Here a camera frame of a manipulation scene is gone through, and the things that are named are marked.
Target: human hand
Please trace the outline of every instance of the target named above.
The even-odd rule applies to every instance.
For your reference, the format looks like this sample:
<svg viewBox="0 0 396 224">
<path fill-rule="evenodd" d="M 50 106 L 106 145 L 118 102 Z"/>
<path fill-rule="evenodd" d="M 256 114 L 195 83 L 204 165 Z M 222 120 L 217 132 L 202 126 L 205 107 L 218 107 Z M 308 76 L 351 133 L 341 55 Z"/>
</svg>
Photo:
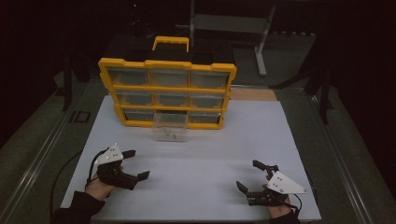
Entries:
<svg viewBox="0 0 396 224">
<path fill-rule="evenodd" d="M 285 203 L 290 204 L 289 196 L 286 198 Z M 291 211 L 291 208 L 286 206 L 285 204 L 279 206 L 265 206 L 265 208 L 267 209 L 270 218 L 283 217 Z"/>
<path fill-rule="evenodd" d="M 85 192 L 91 195 L 93 198 L 103 201 L 111 191 L 116 189 L 117 187 L 108 185 L 100 181 L 98 175 L 95 175 L 92 181 L 88 184 L 87 188 L 85 188 Z"/>
</svg>

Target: clear plastic drawer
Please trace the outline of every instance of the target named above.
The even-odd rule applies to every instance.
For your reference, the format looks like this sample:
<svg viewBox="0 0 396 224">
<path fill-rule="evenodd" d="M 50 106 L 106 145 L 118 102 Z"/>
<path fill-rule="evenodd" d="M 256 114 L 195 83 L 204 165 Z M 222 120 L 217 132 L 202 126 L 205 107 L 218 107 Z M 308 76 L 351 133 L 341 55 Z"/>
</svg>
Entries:
<svg viewBox="0 0 396 224">
<path fill-rule="evenodd" d="M 182 91 L 155 91 L 154 104 L 161 106 L 187 106 L 187 93 Z"/>
<path fill-rule="evenodd" d="M 191 107 L 221 109 L 224 94 L 215 93 L 190 93 Z"/>
<path fill-rule="evenodd" d="M 182 69 L 152 68 L 149 69 L 151 84 L 159 87 L 188 87 L 189 72 Z"/>
<path fill-rule="evenodd" d="M 190 123 L 219 123 L 219 112 L 190 112 Z"/>
<path fill-rule="evenodd" d="M 123 113 L 127 120 L 153 121 L 154 119 L 154 110 L 123 109 Z"/>
<path fill-rule="evenodd" d="M 229 72 L 191 71 L 191 87 L 225 89 L 229 75 Z"/>
<path fill-rule="evenodd" d="M 149 76 L 146 68 L 108 67 L 107 70 L 112 82 L 116 85 L 149 85 Z"/>
<path fill-rule="evenodd" d="M 150 91 L 116 90 L 121 105 L 152 105 Z"/>
</svg>

